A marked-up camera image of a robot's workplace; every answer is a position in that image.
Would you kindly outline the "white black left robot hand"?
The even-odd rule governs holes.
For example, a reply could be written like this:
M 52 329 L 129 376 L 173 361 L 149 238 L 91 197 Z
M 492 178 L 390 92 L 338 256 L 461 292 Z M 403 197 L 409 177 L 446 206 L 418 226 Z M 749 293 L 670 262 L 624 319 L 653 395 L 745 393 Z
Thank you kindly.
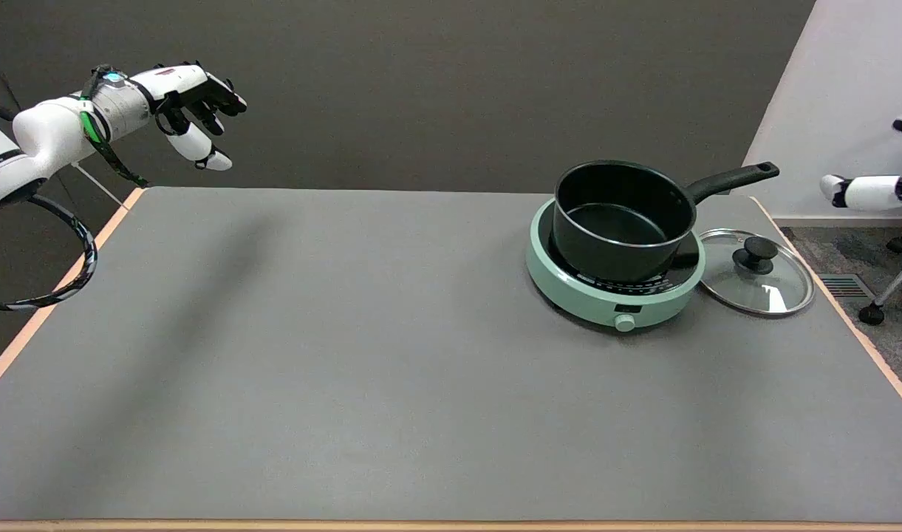
M 129 81 L 143 92 L 158 130 L 176 152 L 202 171 L 228 171 L 233 162 L 211 135 L 225 129 L 219 115 L 237 117 L 247 101 L 229 81 L 222 81 L 198 63 L 183 63 L 133 75 Z

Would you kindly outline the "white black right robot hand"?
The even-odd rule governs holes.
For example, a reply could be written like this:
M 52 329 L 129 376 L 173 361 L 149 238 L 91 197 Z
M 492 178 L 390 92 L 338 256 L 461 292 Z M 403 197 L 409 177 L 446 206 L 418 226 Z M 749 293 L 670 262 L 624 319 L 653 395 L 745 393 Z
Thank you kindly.
M 902 132 L 902 117 L 891 123 Z M 902 175 L 842 177 L 827 174 L 820 178 L 819 188 L 835 208 L 859 211 L 883 211 L 902 208 Z

